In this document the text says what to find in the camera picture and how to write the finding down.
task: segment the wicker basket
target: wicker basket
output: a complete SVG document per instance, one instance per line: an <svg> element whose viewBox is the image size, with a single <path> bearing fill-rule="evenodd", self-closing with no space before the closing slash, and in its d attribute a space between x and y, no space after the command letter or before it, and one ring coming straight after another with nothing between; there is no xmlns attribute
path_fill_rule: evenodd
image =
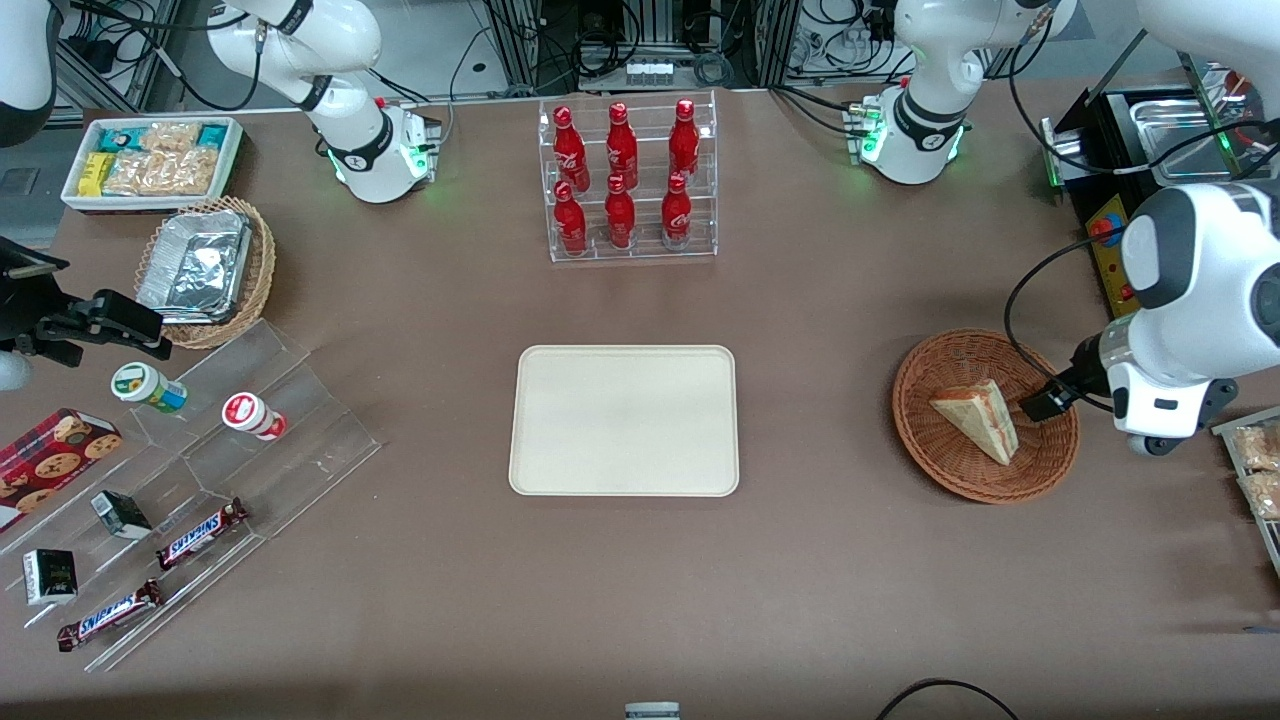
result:
<svg viewBox="0 0 1280 720"><path fill-rule="evenodd" d="M230 320L220 325L165 325L164 336L174 345L191 350L210 350L230 342L248 329L262 315L266 297L271 293L271 274L275 272L275 240L271 228L266 227L262 215L252 205L236 197L219 197L178 210L179 215L193 213L214 213L234 210L244 214L253 223L253 240L250 242L248 266L241 282L239 309ZM151 233L151 242L142 251L142 263L133 277L134 296L142 287L142 277L151 264L151 251L156 246L160 228Z"/></svg>
<svg viewBox="0 0 1280 720"><path fill-rule="evenodd" d="M1051 365L1028 351L1046 368ZM941 389L996 380L1009 401L1019 448L1007 468L987 456L929 405ZM1051 491L1066 477L1080 450L1080 421L1073 409L1061 418L1033 424L1018 401L1044 386L998 333L963 329L915 346L893 382L893 421L911 457L934 480L956 495L1007 505Z"/></svg>

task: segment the coca-cola bottle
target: coca-cola bottle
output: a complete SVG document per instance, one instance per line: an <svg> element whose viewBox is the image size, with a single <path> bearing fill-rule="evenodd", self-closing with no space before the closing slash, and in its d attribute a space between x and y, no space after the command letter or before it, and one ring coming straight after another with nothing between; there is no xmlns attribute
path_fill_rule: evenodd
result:
<svg viewBox="0 0 1280 720"><path fill-rule="evenodd" d="M621 173L627 190L635 190L640 184L640 151L636 132L627 122L627 106L622 102L609 105L609 138L604 146L609 151L609 173Z"/></svg>
<svg viewBox="0 0 1280 720"><path fill-rule="evenodd" d="M573 200L573 187L566 181L556 183L556 232L570 255L586 252L586 213Z"/></svg>
<svg viewBox="0 0 1280 720"><path fill-rule="evenodd" d="M622 173L609 176L609 196L604 200L604 214L609 217L609 242L618 250L631 247L636 229L636 204L627 193Z"/></svg>
<svg viewBox="0 0 1280 720"><path fill-rule="evenodd" d="M698 174L698 126L694 124L694 101L676 102L676 126L671 128L671 172L685 178Z"/></svg>
<svg viewBox="0 0 1280 720"><path fill-rule="evenodd" d="M556 164L561 179L568 181L577 192L591 187L591 173L586 169L586 145L573 127L573 113L561 105L552 113L556 122Z"/></svg>
<svg viewBox="0 0 1280 720"><path fill-rule="evenodd" d="M667 196L662 199L662 243L667 250L678 252L689 246L689 214L692 209L685 192L684 173L671 173Z"/></svg>

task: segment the table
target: table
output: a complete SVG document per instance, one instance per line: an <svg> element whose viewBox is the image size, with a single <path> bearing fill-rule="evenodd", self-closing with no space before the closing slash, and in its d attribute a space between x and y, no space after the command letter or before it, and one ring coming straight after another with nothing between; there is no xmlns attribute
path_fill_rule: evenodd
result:
<svg viewBox="0 0 1280 720"><path fill-rule="evenodd" d="M1033 117L1082 85L1027 82ZM851 168L765 92L718 102L721 256L657 268L548 261L535 102L458 108L439 182L387 206L338 186L301 114L242 115L233 187L279 243L266 315L387 447L116 671L54 674L73 665L52 630L0 607L0 716L586 719L669 698L698 720L851 719L924 676L1024 717L1275 714L1276 641L1239 630L1274 621L1276 578L1213 439L1139 459L1084 413L1069 479L1014 507L941 491L897 441L904 355L998 327L1014 282L1076 229L1007 91L983 91L925 187ZM68 213L63 286L129 287L156 222ZM1021 302L1024 340L1059 363L1106 323L1084 255ZM732 350L737 492L512 492L516 361L535 343ZM105 378L133 357L41 364L0 398L0 437L64 405L118 416ZM1240 384L1235 414L1280 404L1280 374ZM900 717L992 716L931 693Z"/></svg>

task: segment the small black box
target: small black box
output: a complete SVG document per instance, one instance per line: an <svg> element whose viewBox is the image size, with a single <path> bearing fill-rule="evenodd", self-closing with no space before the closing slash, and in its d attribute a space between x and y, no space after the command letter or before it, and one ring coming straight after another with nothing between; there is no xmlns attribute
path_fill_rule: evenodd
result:
<svg viewBox="0 0 1280 720"><path fill-rule="evenodd" d="M32 550L22 556L22 577L27 582L27 605L76 600L76 559L70 551Z"/></svg>
<svg viewBox="0 0 1280 720"><path fill-rule="evenodd" d="M90 501L93 512L106 525L106 532L118 538L142 539L151 534L151 523L146 515L138 510L138 503L127 495L105 489L93 496Z"/></svg>

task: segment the acrylic tiered stand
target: acrylic tiered stand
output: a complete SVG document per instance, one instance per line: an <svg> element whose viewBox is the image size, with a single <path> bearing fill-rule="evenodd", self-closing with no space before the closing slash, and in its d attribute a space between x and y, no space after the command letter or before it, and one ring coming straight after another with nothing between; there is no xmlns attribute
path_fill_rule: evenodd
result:
<svg viewBox="0 0 1280 720"><path fill-rule="evenodd" d="M26 626L47 635L50 652L58 652L59 628L137 591L147 578L159 578L165 605L68 653L67 661L86 671L114 667L379 450L306 357L293 341L259 320L179 378L188 397L178 413L163 415L145 406L128 411L115 423L124 437L116 452L54 496L40 516L0 536L0 580L8 602L23 606L22 555L35 548L74 553L78 597L68 605L28 607ZM102 391L108 392L105 379ZM223 402L239 391L259 395L284 414L288 432L264 442L227 428ZM138 541L109 534L90 506L104 489L137 501L155 528L151 534ZM250 518L161 573L155 552L232 497L243 501Z"/></svg>
<svg viewBox="0 0 1280 720"><path fill-rule="evenodd" d="M694 124L698 126L699 136L698 174L687 184L692 202L690 242L684 250L672 251L662 243L662 199L667 195L667 178L671 176L667 141L676 123L676 101L681 97L694 101ZM719 249L716 96L710 92L637 94L622 100L627 104L640 155L640 184L631 191L636 205L636 234L628 250L618 250L609 242L609 225L604 215L604 199L609 193L609 163L604 142L609 136L609 104L614 101L618 97L570 97L539 104L538 150L541 158L543 202L547 206L547 237L552 261L662 261L714 256ZM553 214L556 197L552 191L559 179L559 168L554 151L556 124L550 117L561 105L573 111L573 124L586 145L586 167L591 173L590 190L577 193L577 201L586 213L588 249L585 254L576 256L566 252L561 245Z"/></svg>

